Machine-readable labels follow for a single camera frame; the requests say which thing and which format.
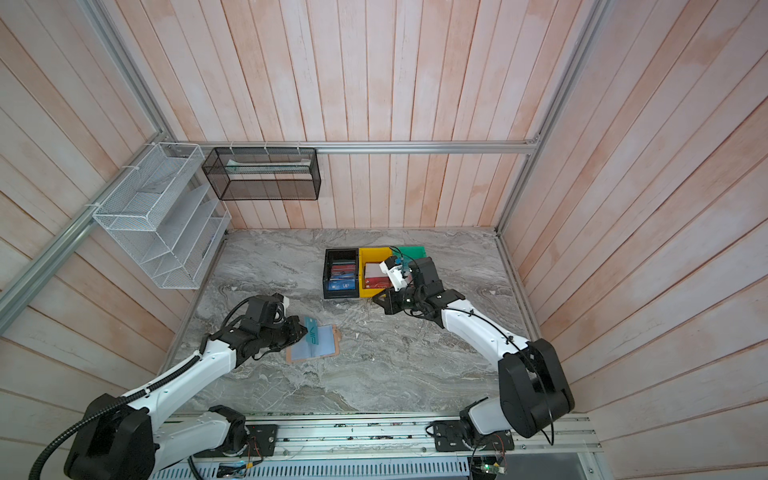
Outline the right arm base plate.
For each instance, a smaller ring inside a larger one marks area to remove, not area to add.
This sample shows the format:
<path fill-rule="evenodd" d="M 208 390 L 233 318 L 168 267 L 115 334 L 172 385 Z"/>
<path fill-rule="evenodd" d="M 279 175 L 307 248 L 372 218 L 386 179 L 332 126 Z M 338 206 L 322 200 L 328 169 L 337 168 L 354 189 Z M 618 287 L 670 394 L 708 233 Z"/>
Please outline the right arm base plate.
<path fill-rule="evenodd" d="M 438 452 L 497 452 L 506 453 L 514 449 L 509 431 L 482 435 L 465 420 L 439 420 L 431 422 L 425 433 L 433 439 Z"/>

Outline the tan leather card holder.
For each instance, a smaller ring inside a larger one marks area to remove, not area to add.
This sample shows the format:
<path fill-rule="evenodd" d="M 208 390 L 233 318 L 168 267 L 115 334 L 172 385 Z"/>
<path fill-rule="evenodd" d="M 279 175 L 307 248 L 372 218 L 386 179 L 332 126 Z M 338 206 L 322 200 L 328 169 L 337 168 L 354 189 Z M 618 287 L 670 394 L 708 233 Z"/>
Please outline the tan leather card holder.
<path fill-rule="evenodd" d="M 311 317 L 303 317 L 301 325 L 307 328 L 307 334 L 298 343 L 288 348 L 286 361 L 289 364 L 335 357 L 340 354 L 341 332 L 336 325 L 323 325 Z"/>

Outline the teal credit card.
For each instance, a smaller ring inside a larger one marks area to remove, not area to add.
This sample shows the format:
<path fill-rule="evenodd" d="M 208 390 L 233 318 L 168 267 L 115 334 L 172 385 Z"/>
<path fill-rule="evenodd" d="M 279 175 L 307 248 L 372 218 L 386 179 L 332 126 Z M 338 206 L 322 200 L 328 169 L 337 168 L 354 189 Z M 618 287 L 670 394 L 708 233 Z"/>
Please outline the teal credit card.
<path fill-rule="evenodd" d="M 311 347 L 320 344 L 320 325 L 318 321 L 311 317 L 304 318 L 304 326 L 307 329 L 305 340 Z"/>

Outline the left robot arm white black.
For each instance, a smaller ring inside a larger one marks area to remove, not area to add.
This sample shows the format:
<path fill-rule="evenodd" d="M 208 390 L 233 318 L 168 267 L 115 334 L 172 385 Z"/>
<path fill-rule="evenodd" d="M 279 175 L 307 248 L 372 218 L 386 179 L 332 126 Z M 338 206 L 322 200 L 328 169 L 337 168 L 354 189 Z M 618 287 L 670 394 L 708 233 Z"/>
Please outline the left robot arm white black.
<path fill-rule="evenodd" d="M 73 443 L 64 474 L 71 479 L 148 479 L 203 451 L 237 456 L 248 450 L 245 417 L 230 407 L 217 405 L 191 420 L 166 422 L 246 361 L 302 340 L 308 330 L 287 314 L 287 305 L 281 294 L 248 297 L 217 331 L 203 336 L 186 360 L 119 397 L 104 394 L 94 400 L 69 436 Z"/>

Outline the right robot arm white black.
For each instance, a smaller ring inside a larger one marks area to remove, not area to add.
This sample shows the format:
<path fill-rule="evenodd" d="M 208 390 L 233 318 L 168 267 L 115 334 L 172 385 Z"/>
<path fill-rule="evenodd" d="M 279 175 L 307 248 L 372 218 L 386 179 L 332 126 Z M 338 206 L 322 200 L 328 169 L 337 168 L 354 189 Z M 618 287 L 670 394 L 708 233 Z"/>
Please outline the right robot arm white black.
<path fill-rule="evenodd" d="M 432 425 L 436 439 L 475 448 L 504 431 L 524 438 L 542 432 L 554 440 L 554 423 L 575 399 L 554 346 L 516 335 L 480 313 L 460 292 L 448 289 L 430 257 L 391 256 L 377 265 L 390 286 L 372 300 L 387 315 L 405 313 L 460 337 L 496 370 L 498 394 L 461 410 L 457 421 Z"/>

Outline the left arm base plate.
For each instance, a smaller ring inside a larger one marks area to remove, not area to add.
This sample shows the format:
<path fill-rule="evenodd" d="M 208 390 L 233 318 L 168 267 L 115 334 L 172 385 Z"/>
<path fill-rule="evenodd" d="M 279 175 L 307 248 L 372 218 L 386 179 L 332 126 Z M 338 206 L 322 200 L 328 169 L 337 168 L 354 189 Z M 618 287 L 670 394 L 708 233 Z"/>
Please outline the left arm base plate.
<path fill-rule="evenodd" d="M 277 440 L 277 424 L 243 424 L 231 427 L 224 443 L 209 453 L 215 456 L 267 458 L 274 455 Z"/>

